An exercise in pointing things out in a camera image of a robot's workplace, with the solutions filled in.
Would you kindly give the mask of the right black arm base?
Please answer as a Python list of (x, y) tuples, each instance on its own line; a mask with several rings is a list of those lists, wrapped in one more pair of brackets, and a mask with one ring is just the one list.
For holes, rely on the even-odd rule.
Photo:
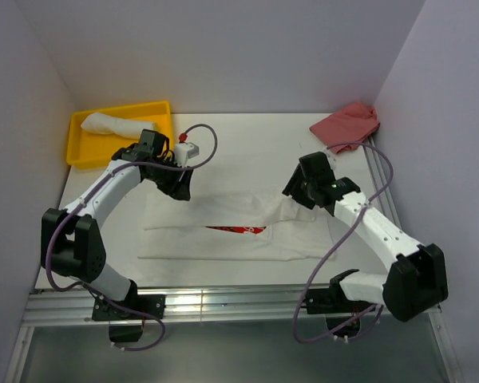
[(323, 315), (327, 329), (332, 330), (371, 306), (364, 301), (348, 301), (338, 288), (311, 288), (301, 307), (307, 315)]

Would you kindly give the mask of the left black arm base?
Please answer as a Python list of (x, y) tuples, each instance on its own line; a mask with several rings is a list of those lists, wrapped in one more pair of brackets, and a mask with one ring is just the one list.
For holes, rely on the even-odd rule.
[[(164, 317), (166, 296), (163, 294), (140, 295), (132, 307), (123, 307), (117, 302), (111, 303), (103, 296), (94, 298), (93, 322), (109, 324), (109, 340), (112, 346), (128, 351), (142, 351), (158, 345), (166, 334)], [(151, 344), (137, 345), (147, 321), (160, 325), (160, 335)]]

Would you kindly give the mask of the white printed t-shirt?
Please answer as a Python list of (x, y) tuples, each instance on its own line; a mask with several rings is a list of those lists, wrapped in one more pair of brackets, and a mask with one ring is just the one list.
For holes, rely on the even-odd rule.
[(240, 191), (161, 202), (151, 195), (140, 259), (319, 259), (334, 244), (326, 214), (277, 191)]

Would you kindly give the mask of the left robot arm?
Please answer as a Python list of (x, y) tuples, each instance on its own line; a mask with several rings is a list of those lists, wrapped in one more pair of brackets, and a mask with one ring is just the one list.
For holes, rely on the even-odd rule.
[(140, 308), (136, 283), (107, 262), (101, 227), (114, 208), (145, 180), (175, 200), (189, 200), (192, 171), (187, 162), (199, 148), (182, 140), (173, 148), (158, 132), (144, 130), (140, 139), (118, 149), (102, 175), (78, 199), (42, 216), (41, 264), (51, 284), (60, 275), (111, 300), (111, 310), (131, 318)]

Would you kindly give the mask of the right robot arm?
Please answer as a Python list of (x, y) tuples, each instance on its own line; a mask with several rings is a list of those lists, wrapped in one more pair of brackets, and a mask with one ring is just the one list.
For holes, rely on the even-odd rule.
[(303, 207), (323, 208), (354, 229), (386, 268), (385, 274), (350, 269), (334, 276), (328, 287), (309, 290), (303, 300), (308, 314), (363, 311), (376, 304), (407, 322), (449, 297), (441, 248), (408, 236), (369, 203), (353, 180), (336, 178), (325, 153), (300, 157), (283, 194)]

